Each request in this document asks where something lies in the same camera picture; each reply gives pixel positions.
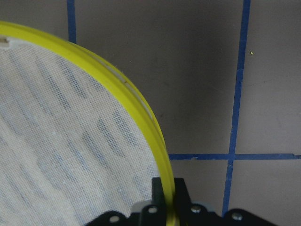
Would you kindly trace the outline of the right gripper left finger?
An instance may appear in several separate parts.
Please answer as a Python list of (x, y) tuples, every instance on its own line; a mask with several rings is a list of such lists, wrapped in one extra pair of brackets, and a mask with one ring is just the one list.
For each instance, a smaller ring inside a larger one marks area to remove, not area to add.
[(137, 202), (131, 208), (132, 226), (165, 226), (167, 208), (160, 178), (151, 180), (151, 199)]

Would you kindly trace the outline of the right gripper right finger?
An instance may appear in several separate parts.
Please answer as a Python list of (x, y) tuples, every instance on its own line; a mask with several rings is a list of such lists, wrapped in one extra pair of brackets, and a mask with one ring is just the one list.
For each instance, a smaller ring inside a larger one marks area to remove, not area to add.
[(174, 209), (180, 226), (219, 226), (219, 216), (215, 212), (191, 201), (183, 178), (175, 178)]

